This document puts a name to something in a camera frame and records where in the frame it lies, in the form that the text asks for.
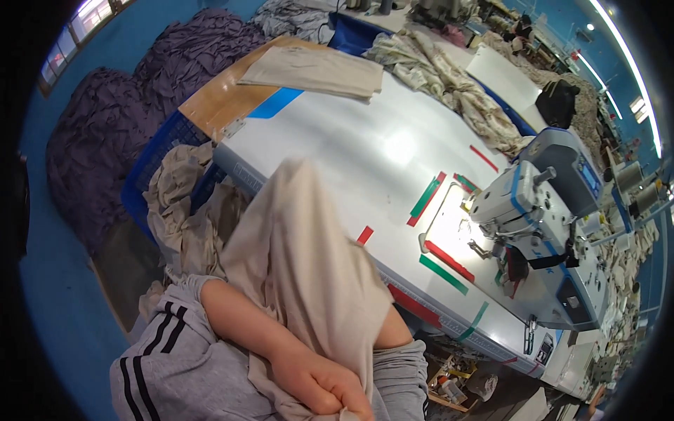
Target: hand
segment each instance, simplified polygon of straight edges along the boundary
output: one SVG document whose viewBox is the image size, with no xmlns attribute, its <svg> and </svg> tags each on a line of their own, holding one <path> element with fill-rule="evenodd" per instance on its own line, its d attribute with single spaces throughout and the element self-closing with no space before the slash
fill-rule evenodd
<svg viewBox="0 0 674 421">
<path fill-rule="evenodd" d="M 336 414 L 347 407 L 361 421 L 374 421 L 372 407 L 353 371 L 301 342 L 293 349 L 279 349 L 269 361 L 274 381 L 316 414 Z"/>
</svg>

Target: worker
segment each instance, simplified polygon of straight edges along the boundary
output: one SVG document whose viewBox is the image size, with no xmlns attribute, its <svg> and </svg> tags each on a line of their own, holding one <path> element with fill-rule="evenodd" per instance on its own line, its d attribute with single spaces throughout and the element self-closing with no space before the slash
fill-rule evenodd
<svg viewBox="0 0 674 421">
<path fill-rule="evenodd" d="M 511 43 L 514 55 L 519 54 L 525 44 L 533 44 L 534 28 L 531 26 L 529 15 L 522 15 L 520 20 L 510 28 L 510 31 L 503 34 L 503 40 Z"/>
<path fill-rule="evenodd" d="M 424 420 L 425 345 L 393 306 L 374 343 L 371 402 L 354 372 L 310 350 L 219 278 L 170 285 L 152 316 L 110 369 L 122 421 L 281 421 L 248 380 L 248 352 L 268 360 L 277 386 L 316 414 L 348 408 L 360 421 Z"/>
<path fill-rule="evenodd" d="M 600 421 L 604 418 L 604 411 L 598 409 L 596 406 L 599 405 L 599 400 L 604 396 L 605 391 L 605 386 L 601 385 L 596 391 L 596 395 L 594 395 L 590 405 L 583 405 L 578 409 L 577 421 Z"/>
</svg>

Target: ceiling light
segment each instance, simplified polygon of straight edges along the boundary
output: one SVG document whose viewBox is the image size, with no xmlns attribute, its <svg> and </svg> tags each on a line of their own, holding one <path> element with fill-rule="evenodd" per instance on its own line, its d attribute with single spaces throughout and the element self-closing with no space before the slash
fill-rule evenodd
<svg viewBox="0 0 674 421">
<path fill-rule="evenodd" d="M 639 111 L 641 107 L 643 107 L 645 104 L 646 103 L 643 98 L 638 98 L 635 103 L 630 105 L 630 110 L 632 110 L 632 112 L 636 114 L 636 112 Z"/>
<path fill-rule="evenodd" d="M 609 101 L 611 101 L 611 104 L 613 104 L 613 108 L 615 108 L 615 112 L 618 114 L 619 119 L 623 119 L 623 116 L 620 114 L 620 110 L 618 109 L 618 105 L 615 104 L 615 101 L 613 100 L 613 96 L 609 91 L 606 91 L 606 96 L 609 97 Z"/>
<path fill-rule="evenodd" d="M 605 85 L 604 82 L 601 80 L 601 77 L 599 77 L 599 75 L 596 74 L 596 72 L 594 71 L 594 69 L 592 68 L 592 66 L 590 66 L 590 63 L 588 63 L 588 61 L 585 59 L 585 57 L 583 57 L 582 54 L 578 53 L 578 58 L 585 64 L 585 66 L 587 66 L 587 68 L 590 70 L 590 72 L 592 73 L 592 75 L 593 75 L 597 80 L 599 80 L 599 83 L 600 83 L 600 85 L 601 85 L 601 88 L 602 88 L 602 89 L 606 89 L 606 85 Z"/>
<path fill-rule="evenodd" d="M 660 141 L 660 133 L 658 132 L 658 125 L 655 121 L 655 115 L 653 114 L 652 111 L 653 106 L 650 103 L 650 98 L 648 97 L 648 92 L 646 91 L 646 84 L 644 83 L 644 78 L 641 77 L 641 73 L 639 72 L 639 68 L 637 67 L 636 62 L 634 61 L 634 57 L 632 57 L 632 54 L 630 53 L 630 50 L 627 47 L 627 44 L 625 43 L 625 40 L 618 31 L 618 28 L 615 27 L 615 24 L 609 17 L 609 14 L 606 13 L 602 5 L 599 4 L 598 0 L 590 0 L 590 3 L 599 12 L 599 15 L 604 20 L 604 22 L 606 22 L 606 25 L 609 27 L 609 30 L 611 31 L 616 41 L 618 42 L 620 49 L 623 51 L 623 54 L 627 58 L 627 62 L 630 64 L 630 69 L 632 70 L 634 78 L 636 79 L 636 83 L 639 86 L 639 91 L 641 91 L 641 97 L 644 99 L 646 103 L 646 110 L 647 110 L 646 114 L 650 117 L 649 119 L 650 128 L 653 130 L 653 143 L 655 143 L 655 154 L 658 156 L 658 159 L 662 158 L 663 145 Z"/>
</svg>

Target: sewing workstation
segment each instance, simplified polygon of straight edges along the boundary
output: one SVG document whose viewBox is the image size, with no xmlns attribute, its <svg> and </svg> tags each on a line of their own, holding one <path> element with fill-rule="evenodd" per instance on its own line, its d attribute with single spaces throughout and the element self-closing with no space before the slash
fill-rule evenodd
<svg viewBox="0 0 674 421">
<path fill-rule="evenodd" d="M 494 361 L 588 399 L 596 384 L 588 364 L 604 351 L 592 339 L 583 358 L 562 338 L 610 331 L 610 269 L 582 223 L 600 209 L 605 182 L 573 129 L 545 124 L 534 105 L 539 89 L 489 47 L 458 54 L 540 132 L 510 160 L 388 72 L 369 101 L 235 84 L 270 45 L 324 48 L 277 38 L 179 108 L 217 143 L 214 165 L 255 195 L 283 160 L 314 162 L 346 233 L 402 307 Z M 495 63 L 500 76 L 489 71 Z"/>
</svg>

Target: tape strip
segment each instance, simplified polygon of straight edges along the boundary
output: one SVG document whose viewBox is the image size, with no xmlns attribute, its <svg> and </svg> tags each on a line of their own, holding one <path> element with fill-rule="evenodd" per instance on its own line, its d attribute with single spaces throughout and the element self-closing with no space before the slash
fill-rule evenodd
<svg viewBox="0 0 674 421">
<path fill-rule="evenodd" d="M 370 239 L 370 236 L 372 235 L 373 232 L 374 231 L 372 230 L 372 228 L 366 226 L 363 229 L 363 232 L 361 232 L 361 235 L 358 237 L 356 242 L 364 246 L 365 243 Z"/>
<path fill-rule="evenodd" d="M 475 275 L 470 273 L 465 267 L 461 266 L 459 262 L 454 260 L 451 256 L 449 256 L 447 253 L 445 253 L 441 248 L 436 246 L 430 241 L 425 241 L 423 243 L 423 246 L 429 249 L 431 253 L 433 253 L 438 259 L 442 260 L 447 264 L 447 266 L 451 267 L 454 269 L 458 274 L 466 278 L 471 284 L 475 283 Z"/>
<path fill-rule="evenodd" d="M 488 163 L 492 168 L 494 168 L 494 171 L 499 172 L 498 167 L 496 167 L 496 165 L 494 165 L 494 163 L 493 163 L 492 161 L 490 161 L 489 159 L 487 159 L 486 156 L 482 155 L 482 152 L 480 152 L 480 151 L 478 151 L 477 149 L 475 149 L 475 147 L 474 147 L 473 145 L 470 145 L 470 150 L 472 150 L 473 152 L 475 152 L 475 153 L 477 154 L 477 156 L 479 156 L 480 158 L 482 158 L 486 163 Z"/>
<path fill-rule="evenodd" d="M 469 193 L 472 193 L 477 190 L 477 186 L 462 175 L 454 173 L 454 180 L 457 180 L 459 184 L 461 184 L 461 187 L 463 187 L 464 190 Z"/>
<path fill-rule="evenodd" d="M 470 336 L 474 331 L 475 328 L 477 327 L 477 324 L 480 323 L 480 319 L 482 319 L 482 315 L 485 314 L 485 311 L 487 310 L 487 307 L 489 306 L 488 302 L 484 302 L 482 304 L 482 307 L 480 308 L 480 311 L 477 312 L 477 316 L 475 316 L 475 320 L 472 321 L 472 325 L 464 333 L 461 334 L 461 336 L 457 337 L 456 340 L 459 342 L 463 342 L 466 340 L 468 336 Z"/>
<path fill-rule="evenodd" d="M 527 375 L 527 376 L 530 376 L 531 373 L 533 373 L 534 371 L 536 371 L 536 369 L 537 369 L 539 366 L 540 366 L 539 362 L 536 361 L 536 365 L 534 366 L 534 368 L 532 368 L 531 371 L 530 371 L 529 373 L 526 373 L 526 375 Z"/>
<path fill-rule="evenodd" d="M 290 104 L 295 98 L 297 98 L 302 92 L 299 89 L 292 88 L 281 88 L 271 95 L 269 98 L 264 100 L 256 109 L 251 111 L 248 114 L 248 117 L 252 119 L 271 119 L 273 116 L 277 115 L 279 111 L 285 108 Z"/>
<path fill-rule="evenodd" d="M 388 290 L 391 292 L 393 299 L 402 306 L 405 310 L 414 314 L 424 322 L 430 324 L 433 327 L 440 329 L 442 324 L 440 323 L 440 316 L 436 315 L 431 310 L 427 309 L 420 302 L 416 301 L 409 295 L 405 294 L 403 291 L 397 289 L 395 286 L 388 284 Z"/>
<path fill-rule="evenodd" d="M 412 208 L 412 211 L 410 212 L 410 219 L 407 221 L 407 224 L 409 226 L 417 225 L 419 218 L 421 218 L 424 211 L 428 207 L 428 204 L 431 203 L 431 200 L 433 200 L 433 198 L 435 197 L 437 190 L 440 188 L 440 185 L 442 185 L 442 182 L 445 181 L 446 177 L 447 174 L 441 171 L 437 175 L 437 177 L 435 177 L 431 181 L 431 183 L 428 184 L 428 187 L 426 187 L 426 190 L 421 195 L 421 198 L 417 201 L 417 204 Z"/>
<path fill-rule="evenodd" d="M 453 287 L 455 287 L 463 295 L 468 294 L 468 287 L 461 283 L 460 280 L 456 279 L 445 269 L 441 268 L 436 262 L 430 260 L 428 257 L 421 255 L 419 256 L 419 263 L 428 267 L 430 270 L 435 272 L 436 275 L 439 275 L 442 279 L 449 282 Z"/>
</svg>

